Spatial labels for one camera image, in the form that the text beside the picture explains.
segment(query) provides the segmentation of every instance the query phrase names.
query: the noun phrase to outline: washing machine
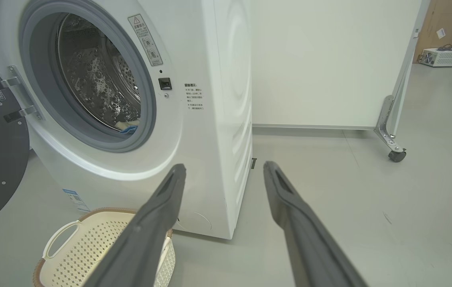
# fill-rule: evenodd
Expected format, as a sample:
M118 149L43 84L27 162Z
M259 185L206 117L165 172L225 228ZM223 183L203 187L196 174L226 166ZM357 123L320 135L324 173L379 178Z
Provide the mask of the washing machine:
M183 163L174 228L232 238L252 158L249 9L0 0L0 209L29 146L82 212L139 208Z

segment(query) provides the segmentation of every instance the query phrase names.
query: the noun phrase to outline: wooden door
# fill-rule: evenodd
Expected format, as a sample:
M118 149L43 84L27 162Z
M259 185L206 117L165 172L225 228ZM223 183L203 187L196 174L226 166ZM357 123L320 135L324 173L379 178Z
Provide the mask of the wooden door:
M439 38L437 31L443 29L445 35ZM426 18L419 34L414 63L417 63L423 49L452 45L452 0L431 0Z

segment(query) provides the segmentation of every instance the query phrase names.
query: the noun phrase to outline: metal hinge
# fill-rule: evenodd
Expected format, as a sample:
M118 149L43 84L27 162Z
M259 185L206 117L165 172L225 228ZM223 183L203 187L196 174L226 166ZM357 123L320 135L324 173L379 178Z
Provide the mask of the metal hinge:
M6 120L7 122L13 122L29 114L34 114L34 116L36 116L38 120L44 120L45 118L39 112L40 109L38 105L36 105L36 101L32 97L31 93L29 93L29 90L25 87L25 83L22 79L22 76L20 76L18 69L15 67L15 65L9 66L8 69L13 77L0 81L0 90L4 90L10 87L16 87L18 89L16 96L22 97L22 100L26 104L27 108L20 109L16 112L5 115L4 120Z

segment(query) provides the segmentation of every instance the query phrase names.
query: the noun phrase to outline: basket hole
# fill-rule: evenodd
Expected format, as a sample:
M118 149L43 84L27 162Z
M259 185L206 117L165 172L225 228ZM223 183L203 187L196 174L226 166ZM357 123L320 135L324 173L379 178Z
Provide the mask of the basket hole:
M52 257L58 251L62 245L71 237L71 235L77 230L76 225L72 225L68 227L67 230L63 231L55 240L52 246L49 249L49 256Z

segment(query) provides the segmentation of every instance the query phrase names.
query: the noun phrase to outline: black cable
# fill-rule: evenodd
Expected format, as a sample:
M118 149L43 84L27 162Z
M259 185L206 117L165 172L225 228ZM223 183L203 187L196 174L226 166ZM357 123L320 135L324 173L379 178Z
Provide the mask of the black cable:
M438 47L437 51L452 51L452 45L451 44L445 44L442 47Z

